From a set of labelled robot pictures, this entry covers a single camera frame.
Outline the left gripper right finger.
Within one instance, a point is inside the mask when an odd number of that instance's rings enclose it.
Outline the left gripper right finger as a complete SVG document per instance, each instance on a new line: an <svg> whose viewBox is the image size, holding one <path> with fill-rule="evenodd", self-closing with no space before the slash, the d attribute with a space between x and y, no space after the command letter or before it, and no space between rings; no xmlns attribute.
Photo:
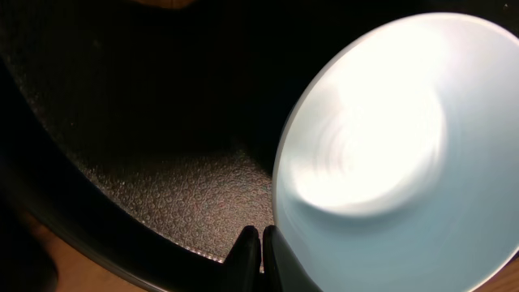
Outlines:
<svg viewBox="0 0 519 292"><path fill-rule="evenodd" d="M263 232L263 263L266 291L321 292L275 225L267 226Z"/></svg>

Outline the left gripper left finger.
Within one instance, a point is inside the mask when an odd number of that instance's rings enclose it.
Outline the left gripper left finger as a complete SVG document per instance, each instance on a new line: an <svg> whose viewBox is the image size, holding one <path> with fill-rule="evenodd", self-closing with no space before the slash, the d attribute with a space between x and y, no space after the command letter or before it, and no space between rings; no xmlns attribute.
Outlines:
<svg viewBox="0 0 519 292"><path fill-rule="evenodd" d="M245 226L223 263L221 291L252 292L260 272L261 253L258 230Z"/></svg>

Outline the light blue bowl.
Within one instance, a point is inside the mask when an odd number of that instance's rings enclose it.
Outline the light blue bowl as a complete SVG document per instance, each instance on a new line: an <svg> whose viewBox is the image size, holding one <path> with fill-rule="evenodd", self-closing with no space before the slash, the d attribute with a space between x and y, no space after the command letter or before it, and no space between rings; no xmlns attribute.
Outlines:
<svg viewBox="0 0 519 292"><path fill-rule="evenodd" d="M275 226L321 291L471 291L518 252L518 39L427 13L311 81L272 174Z"/></svg>

